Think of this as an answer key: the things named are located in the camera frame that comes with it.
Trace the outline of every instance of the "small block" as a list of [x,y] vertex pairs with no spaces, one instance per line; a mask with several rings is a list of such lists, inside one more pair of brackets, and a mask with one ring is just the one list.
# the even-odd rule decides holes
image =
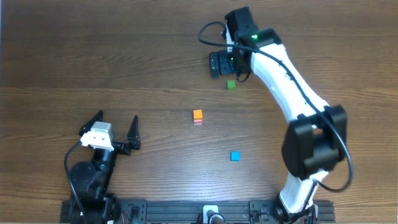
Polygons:
[[203,113],[201,110],[194,110],[193,111],[193,120],[202,120],[203,119]]
[[241,160],[240,152],[231,152],[231,161],[239,161]]
[[228,90],[235,90],[236,89],[235,80],[227,80],[226,87]]

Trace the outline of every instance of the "green cube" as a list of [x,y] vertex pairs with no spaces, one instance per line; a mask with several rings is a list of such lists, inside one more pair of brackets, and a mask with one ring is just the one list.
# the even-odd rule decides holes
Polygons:
[[226,87],[228,90],[235,90],[236,89],[235,80],[227,80]]

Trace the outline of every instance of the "orange cube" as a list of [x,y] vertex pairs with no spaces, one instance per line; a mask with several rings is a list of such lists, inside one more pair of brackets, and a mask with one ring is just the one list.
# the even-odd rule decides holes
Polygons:
[[193,111],[193,120],[194,121],[203,120],[203,113],[202,113],[201,110],[194,110]]

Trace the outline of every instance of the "wooden table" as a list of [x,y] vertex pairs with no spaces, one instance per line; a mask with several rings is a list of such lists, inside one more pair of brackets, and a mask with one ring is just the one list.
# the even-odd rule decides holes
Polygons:
[[[119,158],[110,186],[119,197],[274,198],[287,176],[284,116],[257,77],[236,91],[226,90],[232,76],[212,80],[218,49],[197,40],[245,5],[276,29],[308,84],[348,112],[353,185],[316,198],[334,201],[340,222],[396,222],[398,1],[373,0],[3,1],[0,221],[59,221],[70,195],[63,158],[99,109],[120,141],[139,116],[141,150]],[[81,148],[70,164],[92,153]],[[342,162],[325,183],[346,177]]]

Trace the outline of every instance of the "blue cube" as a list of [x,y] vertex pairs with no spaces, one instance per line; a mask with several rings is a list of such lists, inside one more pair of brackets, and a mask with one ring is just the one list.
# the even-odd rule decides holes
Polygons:
[[231,161],[239,161],[241,160],[240,152],[231,152]]

